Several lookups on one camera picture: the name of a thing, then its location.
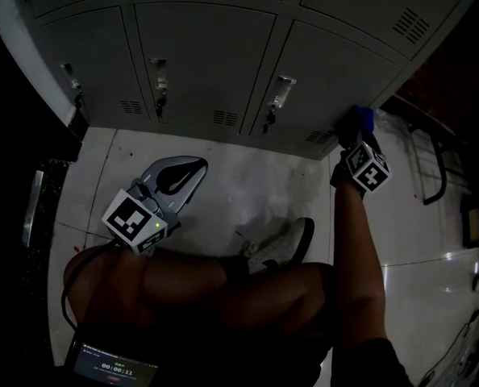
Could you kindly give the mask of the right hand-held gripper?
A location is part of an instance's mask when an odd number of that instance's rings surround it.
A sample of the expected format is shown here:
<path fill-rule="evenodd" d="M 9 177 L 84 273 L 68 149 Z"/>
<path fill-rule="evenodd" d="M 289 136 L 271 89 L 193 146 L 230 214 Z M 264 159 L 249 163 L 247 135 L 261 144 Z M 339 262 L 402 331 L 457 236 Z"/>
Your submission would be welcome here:
<path fill-rule="evenodd" d="M 374 134 L 362 135 L 358 143 L 340 153 L 331 186 L 336 188 L 343 175 L 351 178 L 360 195 L 374 194 L 390 179 L 389 166 Z"/>

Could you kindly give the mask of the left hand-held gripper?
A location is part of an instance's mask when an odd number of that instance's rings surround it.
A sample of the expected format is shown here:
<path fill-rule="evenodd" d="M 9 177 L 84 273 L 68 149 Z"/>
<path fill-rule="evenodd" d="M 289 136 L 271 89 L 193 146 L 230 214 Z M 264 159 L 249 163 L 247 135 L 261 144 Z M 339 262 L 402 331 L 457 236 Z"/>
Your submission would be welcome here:
<path fill-rule="evenodd" d="M 102 216 L 120 244 L 136 255 L 151 256 L 156 245 L 180 227 L 177 213 L 193 197 L 208 169 L 205 159 L 173 156 L 154 162 L 121 189 Z"/>

